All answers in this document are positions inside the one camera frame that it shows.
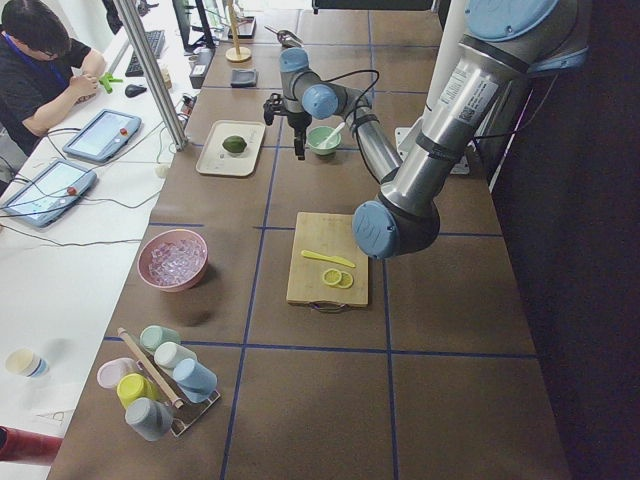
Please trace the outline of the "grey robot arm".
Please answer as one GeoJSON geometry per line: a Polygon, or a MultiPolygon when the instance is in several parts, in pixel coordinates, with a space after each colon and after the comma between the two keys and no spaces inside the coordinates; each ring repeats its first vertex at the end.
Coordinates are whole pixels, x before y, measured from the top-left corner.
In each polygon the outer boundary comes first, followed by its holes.
{"type": "Polygon", "coordinates": [[[280,55],[285,105],[315,119],[341,117],[370,173],[376,198],[352,219],[354,239],[375,259],[429,247],[440,229],[434,204],[450,171],[505,86],[580,66],[588,50],[589,1],[469,1],[459,54],[411,148],[399,155],[359,90],[322,80],[306,51],[280,55]]]}
{"type": "Polygon", "coordinates": [[[294,148],[300,160],[305,158],[304,146],[311,121],[337,116],[345,122],[369,173],[379,183],[391,178],[401,159],[364,91],[321,79],[310,68],[307,52],[302,48],[282,51],[279,68],[281,114],[294,131],[294,148]]]}

